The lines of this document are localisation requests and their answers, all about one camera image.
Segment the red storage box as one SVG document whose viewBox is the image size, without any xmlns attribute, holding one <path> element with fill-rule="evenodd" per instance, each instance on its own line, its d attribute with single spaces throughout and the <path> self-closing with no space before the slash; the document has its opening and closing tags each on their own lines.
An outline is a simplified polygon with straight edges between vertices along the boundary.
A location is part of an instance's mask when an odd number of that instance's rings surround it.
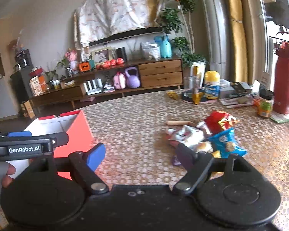
<svg viewBox="0 0 289 231">
<path fill-rule="evenodd" d="M 33 136 L 66 132 L 69 142 L 55 149 L 54 157 L 67 157 L 75 151 L 87 152 L 93 147 L 93 134 L 82 110 L 40 117 L 32 121 L 25 129 Z"/>
</svg>

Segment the red chips bag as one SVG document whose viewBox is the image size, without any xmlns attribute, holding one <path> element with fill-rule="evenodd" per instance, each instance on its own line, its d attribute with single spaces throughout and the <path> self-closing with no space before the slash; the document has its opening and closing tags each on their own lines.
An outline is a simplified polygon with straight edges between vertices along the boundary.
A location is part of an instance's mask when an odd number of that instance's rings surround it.
<svg viewBox="0 0 289 231">
<path fill-rule="evenodd" d="M 215 135 L 232 128 L 238 120 L 227 112 L 216 110 L 205 119 L 205 123 L 210 132 Z"/>
</svg>

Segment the beige sausage stick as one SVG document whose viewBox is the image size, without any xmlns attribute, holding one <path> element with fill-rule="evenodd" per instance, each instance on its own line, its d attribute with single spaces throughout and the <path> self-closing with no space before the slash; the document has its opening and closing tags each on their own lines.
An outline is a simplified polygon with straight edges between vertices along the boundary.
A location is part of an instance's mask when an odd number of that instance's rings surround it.
<svg viewBox="0 0 289 231">
<path fill-rule="evenodd" d="M 183 126 L 183 125 L 191 127 L 195 126 L 195 123 L 193 123 L 192 121 L 167 121 L 166 124 L 169 126 Z"/>
</svg>

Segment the yellow snack packet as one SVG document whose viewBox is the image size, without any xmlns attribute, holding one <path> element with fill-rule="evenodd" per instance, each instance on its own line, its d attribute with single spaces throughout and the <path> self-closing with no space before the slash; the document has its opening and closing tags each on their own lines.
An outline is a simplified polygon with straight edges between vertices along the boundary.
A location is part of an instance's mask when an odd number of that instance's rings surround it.
<svg viewBox="0 0 289 231">
<path fill-rule="evenodd" d="M 221 158 L 221 153 L 219 150 L 216 150 L 212 152 L 211 154 L 213 155 L 214 158 Z"/>
</svg>

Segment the white books on shelf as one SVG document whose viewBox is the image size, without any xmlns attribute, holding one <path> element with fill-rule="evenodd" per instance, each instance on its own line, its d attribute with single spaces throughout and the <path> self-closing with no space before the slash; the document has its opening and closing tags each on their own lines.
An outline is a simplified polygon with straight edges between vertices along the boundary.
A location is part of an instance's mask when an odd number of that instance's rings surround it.
<svg viewBox="0 0 289 231">
<path fill-rule="evenodd" d="M 100 78 L 87 80 L 83 83 L 87 95 L 93 95 L 103 92 L 103 84 Z"/>
</svg>

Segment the small yellow candy wrapper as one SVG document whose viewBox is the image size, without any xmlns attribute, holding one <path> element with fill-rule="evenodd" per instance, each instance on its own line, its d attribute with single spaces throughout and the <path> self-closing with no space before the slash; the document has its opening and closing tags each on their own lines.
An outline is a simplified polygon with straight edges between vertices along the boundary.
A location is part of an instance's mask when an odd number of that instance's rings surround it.
<svg viewBox="0 0 289 231">
<path fill-rule="evenodd" d="M 168 91 L 167 96 L 171 99 L 177 100 L 179 98 L 179 95 L 175 91 Z"/>
</svg>

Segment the yellow lid gummies bottle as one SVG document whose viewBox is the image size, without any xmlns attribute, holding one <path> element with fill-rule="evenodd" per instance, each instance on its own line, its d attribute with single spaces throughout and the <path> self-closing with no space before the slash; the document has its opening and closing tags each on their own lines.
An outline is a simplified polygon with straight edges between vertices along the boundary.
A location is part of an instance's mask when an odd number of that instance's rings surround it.
<svg viewBox="0 0 289 231">
<path fill-rule="evenodd" d="M 207 71 L 204 79 L 205 97 L 214 100 L 219 97 L 220 74 L 217 71 Z"/>
</svg>

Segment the glass jar black lid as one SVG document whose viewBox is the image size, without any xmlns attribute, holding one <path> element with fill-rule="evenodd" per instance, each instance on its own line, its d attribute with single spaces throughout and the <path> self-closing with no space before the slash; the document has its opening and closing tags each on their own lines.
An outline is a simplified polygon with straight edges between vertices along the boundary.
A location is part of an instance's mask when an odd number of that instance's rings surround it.
<svg viewBox="0 0 289 231">
<path fill-rule="evenodd" d="M 274 92 L 268 89 L 259 90 L 259 104 L 257 114 L 263 118 L 269 118 L 274 104 Z"/>
</svg>

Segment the orange retro radio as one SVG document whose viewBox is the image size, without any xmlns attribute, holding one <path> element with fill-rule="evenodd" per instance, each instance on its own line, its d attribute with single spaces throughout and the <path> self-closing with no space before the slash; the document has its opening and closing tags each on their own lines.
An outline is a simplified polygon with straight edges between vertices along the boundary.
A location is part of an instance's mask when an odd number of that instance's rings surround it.
<svg viewBox="0 0 289 231">
<path fill-rule="evenodd" d="M 81 62 L 78 65 L 80 72 L 92 71 L 95 68 L 94 60 L 87 60 L 85 62 Z"/>
</svg>

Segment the pink plush toy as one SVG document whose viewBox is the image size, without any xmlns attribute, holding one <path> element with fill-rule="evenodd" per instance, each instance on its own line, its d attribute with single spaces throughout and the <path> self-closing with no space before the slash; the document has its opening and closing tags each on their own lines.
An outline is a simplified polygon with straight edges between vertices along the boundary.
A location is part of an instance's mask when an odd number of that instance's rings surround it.
<svg viewBox="0 0 289 231">
<path fill-rule="evenodd" d="M 78 62 L 78 53 L 75 49 L 68 48 L 65 53 L 65 58 L 69 63 L 69 67 L 73 74 L 79 73 L 79 62 Z"/>
</svg>

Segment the green woven coaster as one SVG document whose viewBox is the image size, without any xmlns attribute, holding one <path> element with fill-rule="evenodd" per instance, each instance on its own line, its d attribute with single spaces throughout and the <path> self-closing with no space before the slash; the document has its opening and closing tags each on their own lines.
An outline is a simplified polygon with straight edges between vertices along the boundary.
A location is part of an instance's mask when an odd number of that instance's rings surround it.
<svg viewBox="0 0 289 231">
<path fill-rule="evenodd" d="M 289 122 L 289 114 L 285 115 L 285 114 L 279 114 L 276 112 L 271 112 L 269 118 L 279 124 Z"/>
</svg>

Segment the framed photo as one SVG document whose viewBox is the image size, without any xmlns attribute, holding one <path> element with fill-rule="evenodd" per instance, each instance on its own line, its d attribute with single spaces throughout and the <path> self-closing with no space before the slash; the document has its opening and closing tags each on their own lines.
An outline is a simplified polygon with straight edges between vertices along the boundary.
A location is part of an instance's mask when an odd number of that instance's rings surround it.
<svg viewBox="0 0 289 231">
<path fill-rule="evenodd" d="M 95 64 L 103 64 L 104 62 L 113 59 L 112 50 L 113 49 L 110 47 L 93 50 L 91 55 Z"/>
</svg>

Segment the teal spray bottle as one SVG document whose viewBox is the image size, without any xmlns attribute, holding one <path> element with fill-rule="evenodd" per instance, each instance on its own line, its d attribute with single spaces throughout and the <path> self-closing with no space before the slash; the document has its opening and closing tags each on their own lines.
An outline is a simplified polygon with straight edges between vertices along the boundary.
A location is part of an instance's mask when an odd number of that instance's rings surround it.
<svg viewBox="0 0 289 231">
<path fill-rule="evenodd" d="M 167 34 L 159 35 L 154 37 L 155 43 L 160 47 L 160 55 L 162 58 L 171 58 L 172 57 L 172 47 L 169 42 Z"/>
</svg>

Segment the red water bottle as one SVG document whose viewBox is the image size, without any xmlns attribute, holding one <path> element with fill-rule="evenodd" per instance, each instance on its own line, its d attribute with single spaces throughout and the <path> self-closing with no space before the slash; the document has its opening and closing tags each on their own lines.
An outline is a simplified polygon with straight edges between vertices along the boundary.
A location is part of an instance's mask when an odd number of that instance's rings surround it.
<svg viewBox="0 0 289 231">
<path fill-rule="evenodd" d="M 276 33 L 276 39 L 278 34 L 289 35 L 289 32 Z M 280 45 L 276 42 L 275 45 L 278 59 L 275 66 L 273 110 L 287 115 L 289 113 L 289 41 L 282 40 Z"/>
</svg>

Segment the white standing air conditioner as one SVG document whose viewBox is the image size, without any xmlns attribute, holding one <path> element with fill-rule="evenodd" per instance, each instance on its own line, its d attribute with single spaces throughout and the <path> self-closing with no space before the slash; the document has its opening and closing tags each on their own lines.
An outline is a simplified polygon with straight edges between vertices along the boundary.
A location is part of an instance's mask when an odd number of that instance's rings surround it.
<svg viewBox="0 0 289 231">
<path fill-rule="evenodd" d="M 230 26 L 226 0 L 202 0 L 206 18 L 210 69 L 230 79 Z"/>
</svg>

